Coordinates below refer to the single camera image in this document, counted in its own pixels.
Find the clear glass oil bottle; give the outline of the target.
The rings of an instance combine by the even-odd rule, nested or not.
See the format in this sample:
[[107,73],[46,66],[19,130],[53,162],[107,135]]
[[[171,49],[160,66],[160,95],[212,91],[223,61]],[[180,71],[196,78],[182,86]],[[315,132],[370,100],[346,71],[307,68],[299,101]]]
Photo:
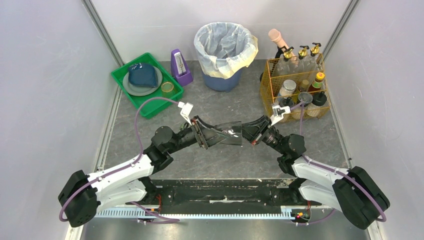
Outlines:
[[305,72],[305,60],[308,56],[308,50],[310,47],[308,45],[300,45],[300,50],[298,51],[296,60],[293,64],[293,74],[302,74]]

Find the dark grey glass cup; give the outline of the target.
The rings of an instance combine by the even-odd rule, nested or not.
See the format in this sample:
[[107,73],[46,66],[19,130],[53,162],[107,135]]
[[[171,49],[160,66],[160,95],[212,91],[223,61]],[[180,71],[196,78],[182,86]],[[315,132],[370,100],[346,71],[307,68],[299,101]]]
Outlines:
[[217,124],[214,128],[218,132],[218,143],[224,145],[241,146],[243,141],[242,122],[231,121]]

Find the amber glass cup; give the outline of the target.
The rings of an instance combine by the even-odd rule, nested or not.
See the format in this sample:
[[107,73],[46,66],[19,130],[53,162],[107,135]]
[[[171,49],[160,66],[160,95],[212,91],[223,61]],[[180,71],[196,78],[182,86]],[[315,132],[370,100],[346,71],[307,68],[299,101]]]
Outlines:
[[163,82],[161,85],[161,93],[164,98],[171,99],[173,95],[175,94],[174,90],[175,90],[175,86],[170,81]]

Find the red sauce bottle yellow cap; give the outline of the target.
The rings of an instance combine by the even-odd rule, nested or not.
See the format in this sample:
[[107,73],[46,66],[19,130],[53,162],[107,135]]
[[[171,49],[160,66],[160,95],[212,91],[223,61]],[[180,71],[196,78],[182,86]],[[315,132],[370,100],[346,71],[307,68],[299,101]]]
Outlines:
[[318,72],[315,75],[315,79],[312,81],[307,91],[311,93],[311,92],[316,92],[321,90],[324,79],[325,79],[325,74],[323,72]]

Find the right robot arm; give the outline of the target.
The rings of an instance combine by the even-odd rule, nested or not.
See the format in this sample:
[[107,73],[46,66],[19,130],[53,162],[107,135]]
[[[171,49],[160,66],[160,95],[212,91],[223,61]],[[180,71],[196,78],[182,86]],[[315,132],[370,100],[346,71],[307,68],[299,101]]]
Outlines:
[[290,185],[297,197],[327,205],[343,213],[355,227],[365,230],[373,222],[386,222],[390,201],[377,183],[360,166],[337,168],[305,155],[302,135],[282,135],[262,116],[241,125],[242,136],[252,145],[265,143],[281,154],[280,169],[296,179]]

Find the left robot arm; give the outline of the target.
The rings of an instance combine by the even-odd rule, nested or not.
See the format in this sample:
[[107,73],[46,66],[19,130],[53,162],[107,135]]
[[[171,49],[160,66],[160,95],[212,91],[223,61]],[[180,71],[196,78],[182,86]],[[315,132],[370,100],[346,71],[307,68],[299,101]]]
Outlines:
[[58,195],[59,220],[76,228],[105,209],[154,199],[157,188],[150,176],[173,162],[172,153],[195,144],[204,149],[216,144],[239,145],[242,133],[240,121],[210,125],[198,116],[185,122],[178,132],[161,126],[151,144],[135,157],[101,171],[72,173]]

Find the glass oil bottle amber residue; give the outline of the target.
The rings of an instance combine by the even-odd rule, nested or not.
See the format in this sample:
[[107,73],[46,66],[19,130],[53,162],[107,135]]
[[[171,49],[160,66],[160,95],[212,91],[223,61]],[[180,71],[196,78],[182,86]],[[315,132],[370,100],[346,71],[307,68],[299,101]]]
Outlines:
[[313,47],[309,50],[310,55],[308,59],[305,61],[304,71],[305,72],[313,72],[317,70],[317,60],[320,56],[320,47],[322,46],[319,42],[313,42]]

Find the spice jar black lid powder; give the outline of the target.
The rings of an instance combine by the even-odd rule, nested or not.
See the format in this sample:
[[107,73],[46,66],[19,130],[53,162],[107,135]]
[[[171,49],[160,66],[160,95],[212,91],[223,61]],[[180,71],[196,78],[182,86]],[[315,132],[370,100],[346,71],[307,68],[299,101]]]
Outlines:
[[279,101],[280,107],[290,107],[290,108],[292,108],[294,105],[295,105],[295,103],[290,96],[289,97],[283,97]]

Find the small yellow oil bottle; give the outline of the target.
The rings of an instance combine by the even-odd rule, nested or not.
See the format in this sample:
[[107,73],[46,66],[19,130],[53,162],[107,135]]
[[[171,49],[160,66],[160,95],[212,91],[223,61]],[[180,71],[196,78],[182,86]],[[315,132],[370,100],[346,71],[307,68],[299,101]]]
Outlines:
[[299,83],[297,89],[296,89],[296,94],[302,93],[307,91],[309,88],[309,81],[307,79],[302,80],[302,82]]

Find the glass oil bottle dark liquid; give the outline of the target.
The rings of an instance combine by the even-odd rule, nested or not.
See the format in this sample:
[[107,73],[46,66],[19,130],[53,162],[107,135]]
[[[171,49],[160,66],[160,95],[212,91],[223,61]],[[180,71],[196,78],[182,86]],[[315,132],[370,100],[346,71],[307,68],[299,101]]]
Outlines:
[[279,76],[285,76],[290,73],[291,68],[291,58],[292,58],[292,51],[294,47],[291,46],[283,51],[282,58],[279,60],[279,62],[276,64],[273,76],[279,77]]

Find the blue snack bag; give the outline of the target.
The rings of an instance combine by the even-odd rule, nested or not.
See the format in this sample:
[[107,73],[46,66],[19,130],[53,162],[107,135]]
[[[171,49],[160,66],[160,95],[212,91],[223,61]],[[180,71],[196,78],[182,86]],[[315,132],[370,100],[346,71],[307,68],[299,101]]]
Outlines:
[[135,87],[157,87],[156,70],[149,63],[135,63],[128,67],[128,81]]

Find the spice jar black lid beans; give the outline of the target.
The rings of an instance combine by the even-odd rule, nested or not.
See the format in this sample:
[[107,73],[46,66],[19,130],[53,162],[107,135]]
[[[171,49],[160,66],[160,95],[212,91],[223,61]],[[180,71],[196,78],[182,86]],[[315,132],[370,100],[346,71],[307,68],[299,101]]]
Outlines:
[[328,98],[324,91],[312,95],[312,102],[306,108],[306,114],[310,117],[317,117],[320,114],[321,107],[324,106]]

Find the grey round plate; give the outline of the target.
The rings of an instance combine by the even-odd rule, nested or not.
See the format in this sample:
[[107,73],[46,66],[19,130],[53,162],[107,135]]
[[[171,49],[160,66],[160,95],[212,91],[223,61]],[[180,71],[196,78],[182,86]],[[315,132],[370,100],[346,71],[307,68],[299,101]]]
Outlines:
[[129,82],[129,73],[127,72],[122,81],[122,86],[124,90],[126,90],[128,94],[132,96],[136,96],[136,97],[147,96],[149,94],[152,94],[156,90],[158,90],[162,85],[163,75],[158,67],[154,66],[154,69],[155,69],[156,80],[157,80],[156,87],[131,86]]

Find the white blue canister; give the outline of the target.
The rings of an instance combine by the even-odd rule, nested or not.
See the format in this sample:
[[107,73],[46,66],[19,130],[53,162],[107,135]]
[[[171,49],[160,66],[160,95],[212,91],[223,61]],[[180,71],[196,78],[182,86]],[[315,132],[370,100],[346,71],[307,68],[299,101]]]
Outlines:
[[292,79],[287,79],[282,83],[282,86],[278,92],[278,97],[286,97],[292,95],[297,88],[297,84]]

